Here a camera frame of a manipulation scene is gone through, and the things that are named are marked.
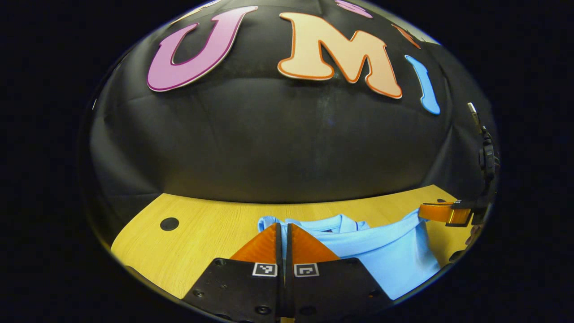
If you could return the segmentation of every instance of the foam letter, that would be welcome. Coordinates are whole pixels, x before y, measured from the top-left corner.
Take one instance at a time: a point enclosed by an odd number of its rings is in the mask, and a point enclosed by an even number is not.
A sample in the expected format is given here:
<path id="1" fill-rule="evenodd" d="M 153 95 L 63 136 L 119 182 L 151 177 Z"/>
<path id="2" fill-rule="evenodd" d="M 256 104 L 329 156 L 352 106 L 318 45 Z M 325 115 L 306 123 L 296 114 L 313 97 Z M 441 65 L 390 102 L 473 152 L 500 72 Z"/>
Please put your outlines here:
<path id="1" fill-rule="evenodd" d="M 435 91 L 432 88 L 431 80 L 429 79 L 428 70 L 421 62 L 405 55 L 405 58 L 414 67 L 415 72 L 418 76 L 418 81 L 421 83 L 422 106 L 432 114 L 440 114 L 439 104 L 436 102 Z"/>
<path id="2" fill-rule="evenodd" d="M 359 7 L 358 5 L 354 5 L 354 4 L 349 3 L 349 2 L 347 2 L 347 1 L 341 1 L 341 0 L 335 0 L 335 2 L 337 3 L 337 5 L 338 5 L 339 7 L 343 8 L 343 9 L 352 11 L 352 12 L 354 12 L 354 13 L 356 13 L 356 14 L 360 14 L 360 15 L 362 15 L 363 17 L 367 17 L 367 18 L 373 19 L 373 17 L 371 16 L 371 14 L 369 14 L 369 13 L 367 12 L 367 10 L 365 10 L 365 9 L 363 9 L 363 8 L 361 8 L 361 7 Z"/>
<path id="3" fill-rule="evenodd" d="M 169 91 L 190 84 L 213 70 L 229 53 L 243 17 L 255 10 L 257 6 L 241 7 L 213 17 L 211 21 L 217 23 L 203 49 L 194 58 L 180 64 L 173 62 L 176 50 L 183 37 L 198 24 L 182 28 L 162 40 L 149 67 L 149 88 L 158 92 Z"/>
<path id="4" fill-rule="evenodd" d="M 287 12 L 279 16 L 291 21 L 293 26 L 291 57 L 277 65 L 283 75 L 296 79 L 331 79 L 335 70 L 323 60 L 323 45 L 348 82 L 357 82 L 367 61 L 370 72 L 365 82 L 369 88 L 391 98 L 402 97 L 386 44 L 379 38 L 357 30 L 348 40 L 327 21 L 310 14 Z"/>
<path id="5" fill-rule="evenodd" d="M 397 30 L 399 32 L 401 32 L 401 34 L 404 36 L 404 38 L 406 38 L 408 41 L 410 41 L 411 44 L 413 44 L 416 48 L 421 49 L 421 47 L 414 42 L 413 37 L 411 37 L 411 35 L 407 34 L 406 31 L 404 29 L 402 29 L 401 27 L 395 25 L 395 24 L 391 24 L 393 27 L 397 28 Z"/>

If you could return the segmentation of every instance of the fisheye lens view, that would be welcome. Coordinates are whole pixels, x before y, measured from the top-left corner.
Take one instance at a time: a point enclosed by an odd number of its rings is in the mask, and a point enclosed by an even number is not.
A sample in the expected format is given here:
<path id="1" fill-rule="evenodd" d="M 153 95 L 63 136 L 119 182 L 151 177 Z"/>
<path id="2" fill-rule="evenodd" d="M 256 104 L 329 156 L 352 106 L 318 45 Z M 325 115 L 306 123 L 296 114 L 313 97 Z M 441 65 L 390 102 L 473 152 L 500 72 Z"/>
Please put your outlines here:
<path id="1" fill-rule="evenodd" d="M 141 35 L 80 132 L 102 247 L 214 322 L 361 322 L 448 275 L 495 213 L 496 107 L 407 19 L 215 0 Z"/>

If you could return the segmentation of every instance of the letter u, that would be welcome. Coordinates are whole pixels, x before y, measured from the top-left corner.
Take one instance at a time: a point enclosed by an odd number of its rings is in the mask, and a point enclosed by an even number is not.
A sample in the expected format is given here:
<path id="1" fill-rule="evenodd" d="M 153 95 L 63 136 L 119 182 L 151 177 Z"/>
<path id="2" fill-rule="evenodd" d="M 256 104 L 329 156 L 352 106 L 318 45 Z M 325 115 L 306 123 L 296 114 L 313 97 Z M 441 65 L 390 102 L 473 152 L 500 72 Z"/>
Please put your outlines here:
<path id="1" fill-rule="evenodd" d="M 180 64 L 173 62 L 176 50 L 185 35 L 198 24 L 182 28 L 162 40 L 149 67 L 149 88 L 157 92 L 169 91 L 190 84 L 209 73 L 229 53 L 243 17 L 257 9 L 257 6 L 241 7 L 211 18 L 216 24 L 203 49 L 192 59 Z"/>

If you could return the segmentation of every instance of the yellow wooden table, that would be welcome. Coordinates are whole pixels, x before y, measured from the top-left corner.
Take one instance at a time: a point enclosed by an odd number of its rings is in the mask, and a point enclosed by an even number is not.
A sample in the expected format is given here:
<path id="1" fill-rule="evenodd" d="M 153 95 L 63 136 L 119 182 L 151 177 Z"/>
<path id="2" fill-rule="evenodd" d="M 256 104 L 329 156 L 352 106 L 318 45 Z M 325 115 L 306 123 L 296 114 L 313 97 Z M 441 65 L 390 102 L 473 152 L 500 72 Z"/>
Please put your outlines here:
<path id="1" fill-rule="evenodd" d="M 374 228 L 397 222 L 422 203 L 439 198 L 455 200 L 434 185 L 380 197 L 303 204 L 219 202 L 162 194 L 122 229 L 111 251 L 124 265 L 182 299 L 214 258 L 231 257 L 259 233 L 257 223 L 263 216 L 313 221 L 344 214 Z M 169 217 L 178 219 L 179 226 L 164 231 L 160 223 Z M 455 251 L 466 248 L 470 227 L 446 227 L 434 221 L 426 226 L 429 247 L 441 266 Z"/>

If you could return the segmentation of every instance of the screw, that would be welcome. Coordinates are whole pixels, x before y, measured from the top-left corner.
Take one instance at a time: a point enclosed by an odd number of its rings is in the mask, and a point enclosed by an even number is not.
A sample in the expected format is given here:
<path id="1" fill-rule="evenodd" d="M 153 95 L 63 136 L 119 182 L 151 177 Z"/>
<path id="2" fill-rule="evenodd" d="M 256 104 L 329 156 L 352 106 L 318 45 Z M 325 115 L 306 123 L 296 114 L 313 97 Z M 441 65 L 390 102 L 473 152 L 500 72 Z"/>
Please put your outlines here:
<path id="1" fill-rule="evenodd" d="M 164 231 L 171 231 L 179 226 L 179 221 L 176 218 L 166 218 L 160 223 L 160 228 Z"/>
<path id="2" fill-rule="evenodd" d="M 267 306 L 257 306 L 255 308 L 255 312 L 257 312 L 258 314 L 261 314 L 261 315 L 267 315 L 267 314 L 271 313 L 271 309 Z"/>

